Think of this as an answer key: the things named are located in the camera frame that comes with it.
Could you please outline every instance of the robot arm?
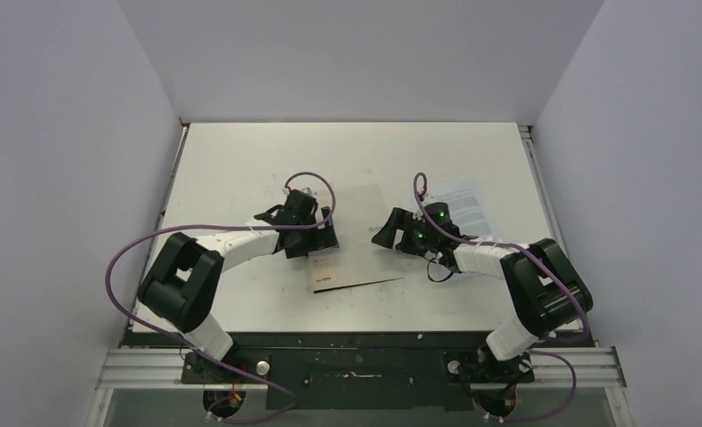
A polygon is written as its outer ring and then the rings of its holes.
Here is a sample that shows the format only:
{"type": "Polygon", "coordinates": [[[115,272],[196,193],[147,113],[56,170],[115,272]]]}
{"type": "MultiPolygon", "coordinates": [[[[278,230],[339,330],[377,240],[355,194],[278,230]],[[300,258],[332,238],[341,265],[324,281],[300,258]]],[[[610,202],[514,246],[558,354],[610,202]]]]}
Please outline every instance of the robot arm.
{"type": "MultiPolygon", "coordinates": [[[[448,233],[466,239],[450,220],[448,204],[430,203],[424,207],[437,224],[448,233]]],[[[504,280],[508,286],[516,314],[501,324],[487,338],[487,357],[503,361],[519,356],[532,344],[547,336],[558,326],[577,318],[570,300],[552,281],[515,249],[495,247],[488,241],[483,245],[457,243],[439,233],[423,217],[394,208],[387,223],[372,238],[372,243],[426,258],[436,256],[437,263],[455,273],[480,273],[504,280]],[[396,233],[403,231],[395,245],[396,233]]],[[[522,245],[550,269],[584,309],[589,311],[593,301],[589,290],[570,264],[560,246],[551,239],[522,245]]]]}
{"type": "MultiPolygon", "coordinates": [[[[297,189],[285,204],[256,215],[245,227],[316,223],[317,200],[297,189]]],[[[322,208],[324,217],[328,208],[322,208]]],[[[222,360],[233,340],[209,311],[220,275],[257,256],[285,251],[287,258],[337,247],[332,222],[321,229],[227,231],[191,238],[175,233],[162,246],[139,287],[139,301],[172,324],[194,346],[222,360]],[[179,276],[187,271],[188,277],[179,276]]]]}
{"type": "MultiPolygon", "coordinates": [[[[554,273],[573,294],[584,311],[593,306],[592,295],[554,240],[545,238],[523,245],[554,273]]],[[[460,245],[454,251],[457,268],[505,281],[516,314],[487,337],[497,360],[512,359],[559,326],[578,317],[566,295],[541,273],[534,263],[515,249],[485,245],[460,245]]]]}

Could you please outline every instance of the white wall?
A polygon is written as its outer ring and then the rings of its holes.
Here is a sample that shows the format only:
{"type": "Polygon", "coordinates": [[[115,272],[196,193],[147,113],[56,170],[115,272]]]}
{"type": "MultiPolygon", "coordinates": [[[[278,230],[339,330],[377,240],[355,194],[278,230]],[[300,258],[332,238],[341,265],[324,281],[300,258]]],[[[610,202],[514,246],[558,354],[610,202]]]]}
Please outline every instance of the white wall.
{"type": "Polygon", "coordinates": [[[117,3],[0,1],[0,426],[83,422],[179,136],[117,3]]]}
{"type": "Polygon", "coordinates": [[[602,0],[120,0],[186,121],[533,123],[602,0]]]}
{"type": "Polygon", "coordinates": [[[608,0],[534,131],[639,425],[702,425],[702,1],[608,0]]]}

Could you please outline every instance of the round knob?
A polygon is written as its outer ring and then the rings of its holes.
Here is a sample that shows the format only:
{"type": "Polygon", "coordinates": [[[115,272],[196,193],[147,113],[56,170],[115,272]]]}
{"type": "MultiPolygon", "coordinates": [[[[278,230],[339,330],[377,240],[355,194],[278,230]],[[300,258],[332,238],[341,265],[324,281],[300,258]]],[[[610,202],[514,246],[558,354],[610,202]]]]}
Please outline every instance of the round knob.
{"type": "Polygon", "coordinates": [[[260,360],[256,364],[256,373],[261,376],[265,376],[270,371],[270,364],[264,360],[260,360]]]}
{"type": "Polygon", "coordinates": [[[448,362],[448,372],[451,373],[452,375],[455,375],[458,373],[458,368],[461,366],[461,362],[457,360],[450,360],[448,362]]]}

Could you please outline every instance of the white paper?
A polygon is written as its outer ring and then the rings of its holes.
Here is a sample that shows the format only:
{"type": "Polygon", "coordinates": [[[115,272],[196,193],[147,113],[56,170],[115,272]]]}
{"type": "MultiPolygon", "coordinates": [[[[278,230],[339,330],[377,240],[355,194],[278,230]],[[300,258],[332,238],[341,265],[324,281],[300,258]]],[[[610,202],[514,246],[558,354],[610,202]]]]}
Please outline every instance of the white paper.
{"type": "MultiPolygon", "coordinates": [[[[495,220],[489,213],[479,186],[474,181],[456,180],[444,184],[430,186],[427,189],[428,202],[445,202],[450,210],[450,219],[458,226],[462,235],[499,240],[502,233],[495,220]]],[[[413,191],[408,192],[400,200],[403,208],[417,212],[419,210],[413,191]]],[[[444,278],[450,270],[439,264],[431,266],[432,277],[435,280],[444,278]]],[[[455,274],[450,280],[469,278],[473,274],[455,274]]]]}
{"type": "MultiPolygon", "coordinates": [[[[390,215],[379,186],[335,189],[335,195],[333,224],[340,247],[309,254],[314,292],[403,278],[398,254],[371,242],[375,226],[390,215]]],[[[323,191],[317,197],[321,205],[328,200],[323,191]]]]}

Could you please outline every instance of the bolt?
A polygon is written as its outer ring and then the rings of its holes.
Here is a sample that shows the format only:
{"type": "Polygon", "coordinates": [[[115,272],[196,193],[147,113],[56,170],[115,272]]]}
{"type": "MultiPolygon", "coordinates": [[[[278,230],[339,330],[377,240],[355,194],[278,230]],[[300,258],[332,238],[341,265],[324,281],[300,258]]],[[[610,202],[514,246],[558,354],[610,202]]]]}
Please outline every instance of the bolt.
{"type": "Polygon", "coordinates": [[[265,376],[268,372],[270,371],[270,364],[267,363],[264,360],[260,360],[259,363],[256,364],[256,373],[265,376]]]}
{"type": "Polygon", "coordinates": [[[450,360],[448,362],[448,372],[451,373],[452,375],[455,375],[458,373],[458,368],[461,366],[461,362],[457,360],[450,360]]]}

